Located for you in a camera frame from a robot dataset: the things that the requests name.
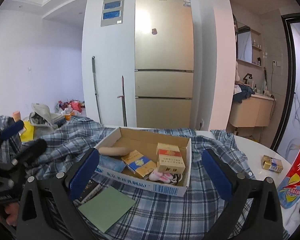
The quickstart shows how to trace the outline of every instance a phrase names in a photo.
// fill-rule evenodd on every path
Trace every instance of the barcode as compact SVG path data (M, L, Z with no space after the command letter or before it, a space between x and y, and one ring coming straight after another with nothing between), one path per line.
M157 185L157 184L153 185L153 191L158 192L158 193L167 194L167 195L172 195L172 196L176 196L178 193L177 188L167 187L167 186L162 186L162 185Z

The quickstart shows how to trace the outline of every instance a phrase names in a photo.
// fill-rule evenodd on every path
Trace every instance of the red plastic bag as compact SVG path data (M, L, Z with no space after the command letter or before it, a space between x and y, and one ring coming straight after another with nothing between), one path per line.
M81 104L78 101L72 101L71 102L71 107L72 107L73 110L82 112Z

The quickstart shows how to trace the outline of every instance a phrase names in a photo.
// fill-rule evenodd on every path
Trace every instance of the table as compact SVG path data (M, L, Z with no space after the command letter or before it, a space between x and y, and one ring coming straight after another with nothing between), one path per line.
M196 133L197 135L203 135L215 139L213 133L209 131L196 131ZM236 135L234 137L239 150L244 152L248 157L248 165L255 175L256 179L264 180L266 177L271 177L274 180L275 185L279 186L279 184L291 168L291 164L273 150L255 141ZM261 167L261 158L263 157L263 155L280 159L282 161L283 171L281 173L276 173L264 170ZM283 207L281 207L283 226L289 232L289 234L292 234L300 224L299 209L300 199L289 209L284 209Z

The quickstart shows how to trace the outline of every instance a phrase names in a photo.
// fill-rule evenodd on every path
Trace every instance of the green square notepad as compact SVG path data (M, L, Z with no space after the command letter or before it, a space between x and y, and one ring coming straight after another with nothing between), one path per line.
M80 206L79 210L102 233L105 233L134 204L135 201L131 198L113 187L108 187Z

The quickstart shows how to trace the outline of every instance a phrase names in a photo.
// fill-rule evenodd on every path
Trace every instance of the gold refrigerator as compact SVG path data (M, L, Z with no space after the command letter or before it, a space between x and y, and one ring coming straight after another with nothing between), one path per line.
M194 71L190 0L136 0L137 126L189 127Z

